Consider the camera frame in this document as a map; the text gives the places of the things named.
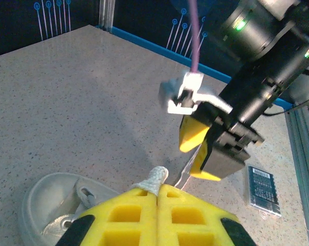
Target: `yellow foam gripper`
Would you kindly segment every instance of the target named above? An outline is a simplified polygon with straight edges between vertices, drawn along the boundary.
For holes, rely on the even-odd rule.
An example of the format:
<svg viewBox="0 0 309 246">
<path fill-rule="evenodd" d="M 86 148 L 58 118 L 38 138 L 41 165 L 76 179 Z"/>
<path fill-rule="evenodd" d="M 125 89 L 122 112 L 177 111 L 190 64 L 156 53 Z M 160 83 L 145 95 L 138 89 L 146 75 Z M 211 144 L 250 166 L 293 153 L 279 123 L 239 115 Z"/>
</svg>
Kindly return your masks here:
<svg viewBox="0 0 309 246">
<path fill-rule="evenodd" d="M 132 189 L 87 210 L 95 220 L 81 246 L 157 245 L 157 197 Z"/>
<path fill-rule="evenodd" d="M 180 126 L 180 151 L 186 153 L 201 144 L 208 130 L 209 127 L 205 124 L 185 115 Z"/>
<path fill-rule="evenodd" d="M 84 212 L 95 220 L 81 246 L 233 246 L 221 223 L 238 218 L 167 184 L 133 189 Z"/>
<path fill-rule="evenodd" d="M 213 174 L 202 171 L 200 169 L 202 164 L 206 161 L 207 155 L 208 155 L 208 144 L 205 139 L 202 142 L 200 149 L 194 159 L 194 162 L 192 164 L 189 174 L 195 178 L 207 179 L 207 180 L 212 180 L 212 181 L 220 181 L 221 180 L 220 177 L 217 177 Z"/>
</svg>

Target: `small black card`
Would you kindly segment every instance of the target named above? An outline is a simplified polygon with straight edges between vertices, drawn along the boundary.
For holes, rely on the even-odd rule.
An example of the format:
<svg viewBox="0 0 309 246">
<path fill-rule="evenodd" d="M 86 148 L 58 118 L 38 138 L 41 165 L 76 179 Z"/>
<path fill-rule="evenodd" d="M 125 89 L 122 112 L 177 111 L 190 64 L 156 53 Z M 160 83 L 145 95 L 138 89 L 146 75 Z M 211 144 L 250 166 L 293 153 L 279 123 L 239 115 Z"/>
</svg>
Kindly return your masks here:
<svg viewBox="0 0 309 246">
<path fill-rule="evenodd" d="M 250 205 L 281 217 L 273 175 L 249 166 L 248 178 Z"/>
</svg>

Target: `green indicator light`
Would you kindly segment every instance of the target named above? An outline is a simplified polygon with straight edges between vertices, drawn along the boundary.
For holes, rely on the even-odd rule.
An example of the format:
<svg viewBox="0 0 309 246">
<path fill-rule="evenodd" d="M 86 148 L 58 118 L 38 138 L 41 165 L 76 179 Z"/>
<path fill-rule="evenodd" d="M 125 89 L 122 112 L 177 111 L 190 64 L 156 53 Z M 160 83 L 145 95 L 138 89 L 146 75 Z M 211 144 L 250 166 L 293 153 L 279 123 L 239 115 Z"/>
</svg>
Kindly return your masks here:
<svg viewBox="0 0 309 246">
<path fill-rule="evenodd" d="M 237 31 L 240 31 L 242 28 L 244 28 L 244 26 L 246 25 L 246 22 L 245 21 L 240 21 L 237 26 L 236 26 L 236 30 Z"/>
</svg>

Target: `blue edge trim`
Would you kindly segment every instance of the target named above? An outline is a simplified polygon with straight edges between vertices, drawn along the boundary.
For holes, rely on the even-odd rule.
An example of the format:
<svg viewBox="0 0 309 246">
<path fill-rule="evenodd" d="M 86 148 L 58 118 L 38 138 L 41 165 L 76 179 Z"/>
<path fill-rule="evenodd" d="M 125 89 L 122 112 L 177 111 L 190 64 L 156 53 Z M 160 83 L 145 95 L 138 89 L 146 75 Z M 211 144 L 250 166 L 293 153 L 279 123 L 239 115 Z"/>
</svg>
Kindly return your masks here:
<svg viewBox="0 0 309 246">
<path fill-rule="evenodd" d="M 116 27 L 113 27 L 111 30 L 111 33 L 113 35 L 116 35 L 122 39 L 125 39 L 127 41 L 130 41 L 136 45 L 139 45 L 145 49 L 151 50 L 157 54 L 163 55 L 169 59 L 172 59 L 178 63 L 181 63 L 185 66 L 190 67 L 191 66 L 191 59 L 184 57 L 183 55 L 177 54 L 175 52 L 172 52 L 170 50 L 167 50 L 159 45 L 156 45 L 154 43 L 151 43 L 143 38 L 137 37 L 133 34 L 130 34 L 128 32 L 125 32 L 121 29 L 118 29 Z M 227 76 L 224 73 L 221 73 L 219 71 L 216 71 L 215 69 L 212 69 L 210 67 L 207 67 L 205 65 L 199 64 L 199 71 L 207 74 L 208 76 L 211 76 L 213 78 L 216 78 L 224 83 L 229 83 L 229 81 L 231 80 L 230 76 Z M 275 105 L 278 105 L 280 107 L 282 107 L 284 110 L 288 110 L 292 107 L 292 104 L 286 102 L 285 100 L 282 100 L 280 98 L 276 99 L 274 101 Z"/>
</svg>

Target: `speckled countertop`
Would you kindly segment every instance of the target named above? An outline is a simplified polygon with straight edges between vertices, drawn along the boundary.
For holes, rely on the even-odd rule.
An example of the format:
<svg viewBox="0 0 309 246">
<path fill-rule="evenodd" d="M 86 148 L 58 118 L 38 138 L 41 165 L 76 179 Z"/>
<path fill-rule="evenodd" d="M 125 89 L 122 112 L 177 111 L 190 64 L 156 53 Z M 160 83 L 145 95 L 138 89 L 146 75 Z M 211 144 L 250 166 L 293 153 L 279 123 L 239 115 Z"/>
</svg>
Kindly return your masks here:
<svg viewBox="0 0 309 246">
<path fill-rule="evenodd" d="M 173 183 L 189 154 L 178 150 L 181 117 L 163 113 L 157 94 L 160 81 L 183 69 L 91 26 L 0 56 L 0 245 L 22 245 L 21 198 L 48 173 L 78 173 L 124 192 L 164 165 Z M 218 92 L 225 86 L 205 80 Z M 221 182 L 191 179 L 185 190 L 235 213 L 258 245 L 308 245 L 284 116 L 254 127 L 266 141 L 249 146 L 247 163 L 275 175 L 282 218 L 245 206 L 243 171 Z"/>
</svg>

